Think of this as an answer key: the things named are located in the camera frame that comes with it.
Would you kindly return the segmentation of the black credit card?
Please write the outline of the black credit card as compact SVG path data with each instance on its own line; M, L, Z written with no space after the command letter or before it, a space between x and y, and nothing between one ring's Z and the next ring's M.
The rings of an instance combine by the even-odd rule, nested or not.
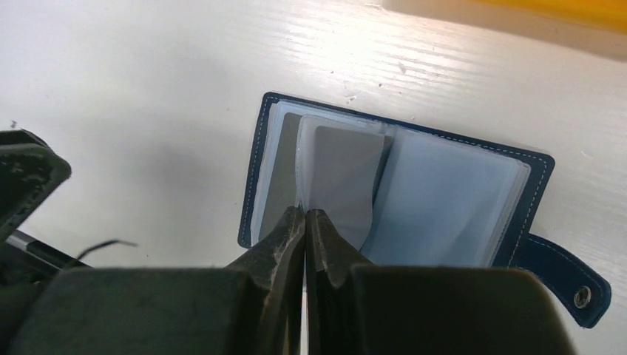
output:
M385 136L329 126L313 135L309 209L321 209L339 234L360 249L370 232L373 193Z
M294 204L296 196L295 154L301 115L287 113L277 145L259 239L266 237L280 220L284 211Z

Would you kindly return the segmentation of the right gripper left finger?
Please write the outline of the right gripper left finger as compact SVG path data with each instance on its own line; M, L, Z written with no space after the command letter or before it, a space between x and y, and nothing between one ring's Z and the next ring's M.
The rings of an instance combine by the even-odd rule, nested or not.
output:
M222 268L78 268L17 300L9 354L298 354L305 216Z

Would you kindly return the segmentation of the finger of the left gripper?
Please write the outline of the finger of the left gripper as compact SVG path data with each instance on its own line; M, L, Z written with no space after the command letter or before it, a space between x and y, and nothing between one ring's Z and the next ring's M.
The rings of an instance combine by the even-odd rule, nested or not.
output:
M70 164L24 129L1 132L1 239L6 240L72 173Z

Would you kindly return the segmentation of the blue leather card holder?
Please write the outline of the blue leather card holder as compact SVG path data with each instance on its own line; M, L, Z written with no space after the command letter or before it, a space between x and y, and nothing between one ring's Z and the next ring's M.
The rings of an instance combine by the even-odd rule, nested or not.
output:
M304 98L267 92L249 159L237 242L260 241L282 122L301 115L293 206L307 205L319 126L385 136L370 232L357 249L379 265L519 268L534 274L584 328L611 303L611 286L563 247L531 233L555 167L552 156Z

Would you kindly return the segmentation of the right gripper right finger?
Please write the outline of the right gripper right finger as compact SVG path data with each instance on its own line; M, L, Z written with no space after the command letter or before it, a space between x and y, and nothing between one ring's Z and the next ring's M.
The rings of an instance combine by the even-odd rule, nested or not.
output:
M378 266L326 213L305 218L310 354L573 354L530 273Z

